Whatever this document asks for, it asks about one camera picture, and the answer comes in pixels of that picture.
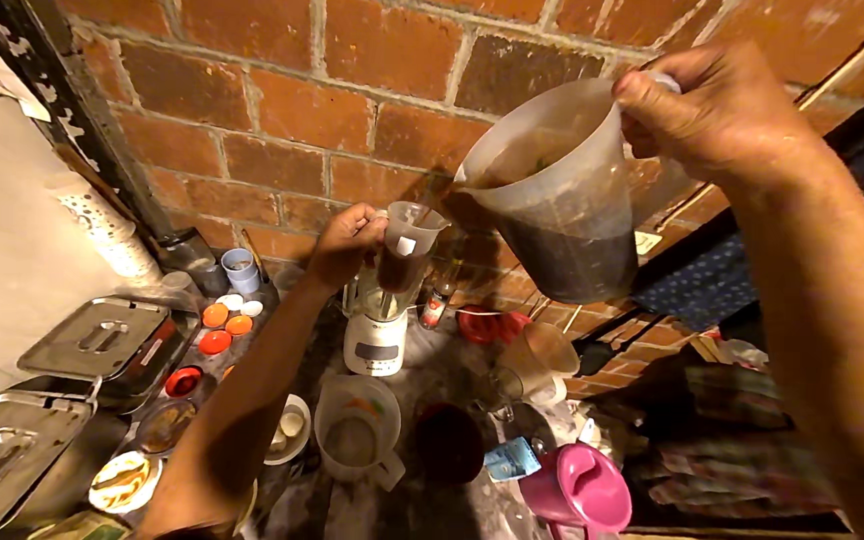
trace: blue plastic cup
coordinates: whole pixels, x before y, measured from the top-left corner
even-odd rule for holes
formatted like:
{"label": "blue plastic cup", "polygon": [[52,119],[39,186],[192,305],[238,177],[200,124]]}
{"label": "blue plastic cup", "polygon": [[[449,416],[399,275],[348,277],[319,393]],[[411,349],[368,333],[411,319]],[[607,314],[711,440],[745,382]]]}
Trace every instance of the blue plastic cup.
{"label": "blue plastic cup", "polygon": [[260,285],[258,264],[247,249],[235,248],[222,255],[222,268],[239,294],[256,292]]}

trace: white wall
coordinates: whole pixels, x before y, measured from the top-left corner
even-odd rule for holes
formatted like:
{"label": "white wall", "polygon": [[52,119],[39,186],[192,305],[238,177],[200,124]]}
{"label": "white wall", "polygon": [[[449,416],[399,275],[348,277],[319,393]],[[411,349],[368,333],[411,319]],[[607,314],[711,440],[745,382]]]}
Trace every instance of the white wall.
{"label": "white wall", "polygon": [[80,304],[122,279],[45,190],[68,168],[18,103],[0,97],[0,390],[28,379],[16,360]]}

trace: hand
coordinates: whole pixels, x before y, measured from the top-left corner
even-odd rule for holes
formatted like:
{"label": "hand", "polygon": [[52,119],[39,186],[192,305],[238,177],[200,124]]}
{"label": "hand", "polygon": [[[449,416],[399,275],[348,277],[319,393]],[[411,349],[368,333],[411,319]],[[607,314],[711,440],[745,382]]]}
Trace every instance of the hand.
{"label": "hand", "polygon": [[798,180],[815,176],[820,161],[838,163],[754,43],[702,45],[644,68],[672,76],[683,94],[641,72],[615,83],[623,132],[637,158],[661,150],[692,178],[719,185]]}
{"label": "hand", "polygon": [[366,254],[385,240],[389,220],[375,215],[375,208],[359,202],[329,220],[318,237],[307,278],[331,295],[355,277]]}

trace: blender base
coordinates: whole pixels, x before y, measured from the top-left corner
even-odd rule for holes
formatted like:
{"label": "blender base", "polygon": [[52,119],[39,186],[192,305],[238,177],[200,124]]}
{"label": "blender base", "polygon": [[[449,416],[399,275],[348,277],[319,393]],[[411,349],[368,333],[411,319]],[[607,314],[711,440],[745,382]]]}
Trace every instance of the blender base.
{"label": "blender base", "polygon": [[363,314],[353,316],[345,327],[342,355],[353,373],[387,377],[402,369],[408,311],[394,320],[381,322]]}

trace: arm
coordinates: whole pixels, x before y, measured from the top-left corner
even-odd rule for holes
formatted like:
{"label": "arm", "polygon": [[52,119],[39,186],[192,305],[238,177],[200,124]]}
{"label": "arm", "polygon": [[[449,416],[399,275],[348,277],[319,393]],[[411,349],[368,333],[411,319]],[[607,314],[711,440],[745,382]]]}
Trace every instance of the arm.
{"label": "arm", "polygon": [[206,529],[232,537],[319,311],[384,235],[387,220],[367,220],[374,212],[355,204],[326,227],[303,279],[178,441],[138,538]]}
{"label": "arm", "polygon": [[753,45],[655,61],[685,94],[619,80],[636,155],[662,148],[726,193],[759,290],[775,381],[864,537],[864,197]]}

